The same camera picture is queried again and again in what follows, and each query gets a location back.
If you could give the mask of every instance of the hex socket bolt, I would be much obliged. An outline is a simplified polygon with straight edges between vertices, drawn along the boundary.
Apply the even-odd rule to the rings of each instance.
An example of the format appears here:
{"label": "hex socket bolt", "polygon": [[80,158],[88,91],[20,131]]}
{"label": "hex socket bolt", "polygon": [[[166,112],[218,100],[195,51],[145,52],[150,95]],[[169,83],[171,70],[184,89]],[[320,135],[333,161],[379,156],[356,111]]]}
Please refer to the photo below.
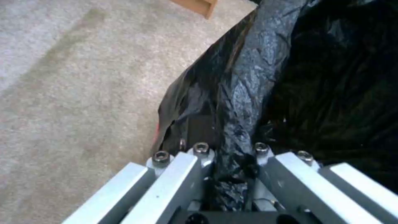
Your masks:
{"label": "hex socket bolt", "polygon": [[198,142],[193,145],[193,153],[195,155],[208,155],[209,154],[209,145],[206,142]]}
{"label": "hex socket bolt", "polygon": [[166,151],[158,151],[152,156],[153,165],[165,167],[170,163],[170,154]]}
{"label": "hex socket bolt", "polygon": [[297,157],[309,166],[311,166],[312,162],[314,161],[314,157],[306,151],[298,151]]}
{"label": "hex socket bolt", "polygon": [[259,155],[264,155],[267,154],[268,151],[270,150],[269,145],[262,143],[262,142],[256,142],[254,144],[254,149],[256,150],[256,153]]}

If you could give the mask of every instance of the garbage bag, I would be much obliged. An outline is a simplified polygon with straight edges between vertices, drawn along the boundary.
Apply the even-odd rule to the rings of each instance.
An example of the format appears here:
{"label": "garbage bag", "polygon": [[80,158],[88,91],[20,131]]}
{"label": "garbage bag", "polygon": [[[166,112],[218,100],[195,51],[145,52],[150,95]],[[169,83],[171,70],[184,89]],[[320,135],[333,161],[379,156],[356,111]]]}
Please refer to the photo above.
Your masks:
{"label": "garbage bag", "polygon": [[398,14],[392,1],[323,1],[300,16],[256,140],[348,162],[398,191]]}
{"label": "garbage bag", "polygon": [[254,142],[346,161],[396,191],[396,3],[263,0],[167,90],[153,150],[176,154],[211,117],[211,210],[250,210]]}

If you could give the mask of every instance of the bolt head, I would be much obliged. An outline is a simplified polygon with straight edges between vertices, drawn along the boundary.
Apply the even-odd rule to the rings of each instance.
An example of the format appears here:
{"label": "bolt head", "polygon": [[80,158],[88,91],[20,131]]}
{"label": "bolt head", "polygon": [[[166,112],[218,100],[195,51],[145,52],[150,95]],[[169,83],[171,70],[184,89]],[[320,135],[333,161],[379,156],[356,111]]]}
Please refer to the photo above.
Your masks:
{"label": "bolt head", "polygon": [[314,157],[306,151],[298,151],[297,157],[308,165],[311,165],[312,161],[314,160]]}
{"label": "bolt head", "polygon": [[209,145],[206,142],[198,142],[193,145],[193,152],[197,154],[208,154]]}
{"label": "bolt head", "polygon": [[271,149],[269,145],[262,142],[257,142],[256,144],[254,144],[254,148],[257,154],[267,154],[268,151]]}
{"label": "bolt head", "polygon": [[152,156],[155,164],[167,164],[170,162],[170,154],[166,151],[158,151]]}

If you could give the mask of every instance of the hole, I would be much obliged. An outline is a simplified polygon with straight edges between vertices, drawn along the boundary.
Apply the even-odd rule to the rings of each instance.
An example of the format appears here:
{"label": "hole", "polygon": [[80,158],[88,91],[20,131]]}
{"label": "hole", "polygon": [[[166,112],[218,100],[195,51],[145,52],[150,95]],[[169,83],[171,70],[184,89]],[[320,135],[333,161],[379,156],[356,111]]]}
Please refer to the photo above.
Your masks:
{"label": "hole", "polygon": [[200,213],[193,213],[187,218],[185,224],[209,224],[209,220]]}
{"label": "hole", "polygon": [[280,215],[276,219],[277,224],[299,224],[298,221],[290,215]]}

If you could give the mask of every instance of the screw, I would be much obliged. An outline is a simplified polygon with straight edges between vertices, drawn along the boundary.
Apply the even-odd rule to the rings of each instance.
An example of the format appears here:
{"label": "screw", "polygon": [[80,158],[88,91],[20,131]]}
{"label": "screw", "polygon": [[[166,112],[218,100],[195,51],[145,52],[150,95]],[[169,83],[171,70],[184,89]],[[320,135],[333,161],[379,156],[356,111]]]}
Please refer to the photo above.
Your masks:
{"label": "screw", "polygon": [[168,165],[170,162],[170,154],[166,151],[158,151],[152,156],[154,165]]}
{"label": "screw", "polygon": [[198,142],[195,145],[193,145],[193,152],[195,154],[208,154],[209,145],[206,142]]}
{"label": "screw", "polygon": [[179,150],[185,152],[185,147],[186,147],[186,141],[185,139],[180,139],[179,140]]}
{"label": "screw", "polygon": [[262,142],[257,142],[256,144],[254,144],[254,148],[257,154],[267,154],[270,149],[269,145]]}
{"label": "screw", "polygon": [[301,159],[303,162],[307,163],[307,165],[309,166],[311,166],[312,162],[314,161],[314,157],[306,151],[298,151],[297,157]]}

